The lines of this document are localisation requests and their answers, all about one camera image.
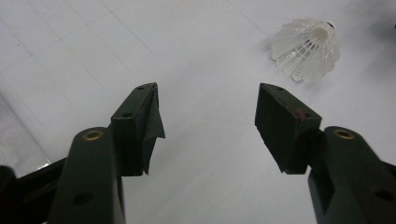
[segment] screw hole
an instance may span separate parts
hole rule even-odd
[[[97,139],[101,138],[103,136],[103,134],[104,133],[101,131],[92,131],[92,132],[85,133],[82,136],[82,138],[85,141],[93,141],[93,140],[97,140]]]
[[[334,131],[334,134],[340,138],[344,138],[347,140],[351,140],[355,138],[355,135],[347,130],[337,129]]]
[[[132,113],[123,113],[122,116],[125,118],[130,118],[133,114]]]
[[[82,206],[89,203],[92,198],[93,198],[92,193],[89,192],[80,193],[73,198],[73,204]]]
[[[373,189],[372,193],[376,197],[378,197],[378,198],[380,198],[380,199],[382,199],[384,201],[387,201],[387,202],[395,201],[395,198],[393,197],[393,195],[389,191],[387,191],[385,189]]]

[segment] black object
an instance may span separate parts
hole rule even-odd
[[[321,117],[288,91],[260,85],[255,124],[281,172],[304,174],[319,224],[396,223],[396,167],[357,133],[318,127]]]
[[[108,128],[78,133],[66,159],[17,179],[0,166],[0,223],[125,223],[123,175],[149,172],[164,138],[158,87],[135,88]]]

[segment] shuttlecock cork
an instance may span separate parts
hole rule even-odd
[[[272,58],[294,80],[314,80],[332,71],[340,58],[333,24],[310,18],[282,26],[272,45]]]

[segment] shuttlecock feather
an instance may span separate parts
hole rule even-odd
[[[272,45],[272,58],[294,80],[313,80],[334,69],[339,47],[330,22],[297,19],[282,26]]]

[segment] white shuttlecock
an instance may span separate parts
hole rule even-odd
[[[330,22],[297,19],[282,26],[272,45],[272,58],[276,66],[294,80],[313,80],[334,69],[340,58],[339,48]]]

